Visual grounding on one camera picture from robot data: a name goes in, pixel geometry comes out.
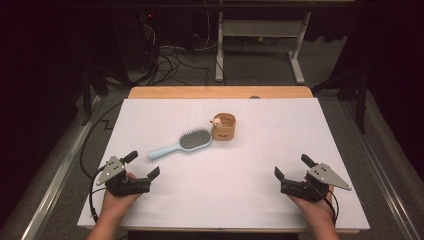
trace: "human hand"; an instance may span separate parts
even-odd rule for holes
[[[131,179],[137,179],[137,177],[128,172],[127,177]],[[108,219],[118,221],[119,224],[122,218],[128,211],[128,208],[141,196],[140,194],[128,195],[125,197],[115,197],[112,193],[106,190],[104,198],[102,211],[100,217],[107,217]]]
[[[301,198],[287,195],[301,210],[305,220],[311,226],[312,232],[318,239],[339,239],[333,223],[333,212],[324,200],[309,202]],[[331,193],[327,194],[327,200],[331,203]]]
[[[136,179],[132,173],[127,173],[127,177]],[[115,197],[109,191],[105,191],[103,198],[102,211],[99,219],[88,236],[88,240],[92,239],[115,239],[115,233],[124,218],[130,206],[141,196],[141,194],[133,194],[125,197]]]

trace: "wooden cup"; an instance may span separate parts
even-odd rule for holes
[[[233,139],[236,129],[236,118],[229,113],[219,113],[214,118],[218,116],[221,118],[222,126],[212,127],[212,138],[217,141],[229,141]]]

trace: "cable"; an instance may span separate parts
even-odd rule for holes
[[[312,189],[314,189],[314,191],[316,191],[320,196],[321,196],[321,198],[322,198],[322,200],[324,200],[324,202],[325,203],[327,203],[327,205],[330,207],[330,209],[331,209],[331,212],[333,213],[333,217],[332,217],[332,219],[333,219],[333,224],[334,225],[336,225],[336,221],[337,221],[337,217],[339,216],[339,203],[338,203],[338,201],[337,201],[337,198],[334,196],[334,194],[333,194],[333,192],[332,191],[330,191],[330,190],[328,190],[328,192],[330,192],[331,193],[331,195],[333,195],[333,197],[334,197],[334,199],[335,199],[335,201],[336,201],[336,205],[337,205],[337,212],[336,212],[336,210],[334,210],[334,207],[333,207],[333,204],[331,204],[331,202],[327,199],[327,196],[323,196],[322,194],[321,194],[321,192],[314,186],[314,185],[312,185],[312,184],[309,184],[309,186],[311,186],[312,187]]]
[[[221,64],[219,64],[218,60],[215,60],[216,64],[218,65],[218,67],[221,69],[222,71],[222,80],[224,82],[224,86],[227,86],[227,80],[225,79],[225,72],[224,69],[221,67]]]
[[[93,205],[93,185],[94,185],[94,181],[96,180],[97,175],[105,169],[105,166],[97,169],[96,173],[94,173],[93,177],[91,178],[90,191],[89,191],[89,194],[88,194],[88,203],[90,204],[91,216],[93,217],[94,222],[96,222],[96,223],[97,223],[97,220],[99,219],[99,216],[97,216],[96,209],[94,208],[94,205]]]
[[[92,128],[90,129],[90,131],[87,134],[87,137],[84,139],[84,143],[82,144],[82,148],[81,148],[81,153],[80,153],[80,167],[82,172],[88,177],[88,178],[92,178],[91,175],[85,170],[84,165],[83,165],[83,158],[82,155],[84,153],[84,149],[85,146],[87,145],[87,141],[91,136],[91,133],[93,132],[94,128],[96,128],[97,124],[99,124],[99,122],[106,116],[106,114],[108,114],[109,112],[111,112],[114,108],[116,108],[117,106],[121,105],[123,102],[117,103],[114,106],[112,106],[109,110],[107,110],[92,126]]]

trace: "hairbrush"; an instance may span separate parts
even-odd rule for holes
[[[197,128],[182,134],[177,144],[148,152],[147,157],[150,160],[155,160],[177,150],[193,152],[207,147],[211,143],[210,132],[206,128]]]

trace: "white tabletop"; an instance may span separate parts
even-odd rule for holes
[[[187,130],[210,128],[209,121],[221,112],[237,119],[233,140],[147,159],[148,151],[177,143]],[[159,166],[161,174],[123,220],[127,229],[304,231],[302,214],[280,193],[274,176],[277,166],[287,179],[302,181],[308,169],[302,154],[326,163],[352,184],[314,98],[127,99],[101,166],[111,156],[134,150],[139,157],[126,165],[127,171],[144,178]],[[336,188],[334,194],[340,205],[336,228],[369,229],[354,186],[352,191]],[[103,193],[94,194],[97,211],[102,198]],[[94,225],[87,202],[78,225]]]

